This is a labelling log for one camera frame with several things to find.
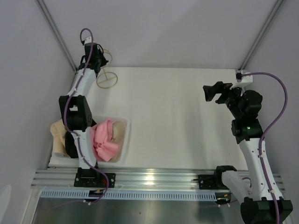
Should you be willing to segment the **pink bucket hat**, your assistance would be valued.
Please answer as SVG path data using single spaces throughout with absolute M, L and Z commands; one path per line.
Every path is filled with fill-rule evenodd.
M 113 140 L 113 121 L 106 119 L 91 128 L 91 138 L 97 159 L 108 162 L 116 156 L 119 146 Z

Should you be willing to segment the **black hat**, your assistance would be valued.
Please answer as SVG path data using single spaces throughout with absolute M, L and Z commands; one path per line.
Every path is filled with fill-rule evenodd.
M 78 158 L 78 152 L 75 146 L 75 141 L 70 132 L 66 132 L 65 134 L 65 150 L 70 158 L 72 159 Z

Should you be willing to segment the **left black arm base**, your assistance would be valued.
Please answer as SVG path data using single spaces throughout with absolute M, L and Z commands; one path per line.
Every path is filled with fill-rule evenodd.
M 109 188 L 114 188 L 115 185 L 115 173 L 105 173 L 107 178 L 95 171 L 94 169 L 82 169 L 78 168 L 74 180 L 74 187 L 79 188 L 106 188 L 107 180 L 109 180 Z

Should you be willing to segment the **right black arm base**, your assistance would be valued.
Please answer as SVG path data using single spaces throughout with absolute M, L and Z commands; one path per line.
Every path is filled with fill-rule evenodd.
M 227 190 L 227 187 L 220 184 L 214 175 L 198 175 L 193 181 L 198 183 L 201 190 Z

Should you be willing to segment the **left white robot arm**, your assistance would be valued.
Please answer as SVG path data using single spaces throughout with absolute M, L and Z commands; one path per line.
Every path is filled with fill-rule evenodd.
M 87 102 L 87 94 L 96 80 L 102 66 L 108 60 L 103 55 L 103 48 L 97 43 L 84 44 L 85 55 L 71 90 L 59 97 L 60 112 L 63 124 L 72 135 L 78 153 L 78 166 L 81 169 L 96 170 L 96 159 L 91 144 L 92 112 Z

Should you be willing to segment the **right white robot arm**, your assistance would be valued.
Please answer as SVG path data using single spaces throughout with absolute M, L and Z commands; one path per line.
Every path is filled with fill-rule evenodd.
M 245 158 L 251 182 L 246 184 L 233 166 L 218 166 L 214 170 L 214 185 L 230 190 L 240 204 L 244 223 L 283 223 L 293 211 L 293 206 L 277 187 L 268 162 L 265 132 L 257 118 L 262 108 L 262 95 L 253 90 L 243 92 L 240 87 L 223 82 L 205 85 L 203 91 L 207 102 L 218 94 L 220 97 L 215 102 L 225 104 L 232 113 L 232 134 Z

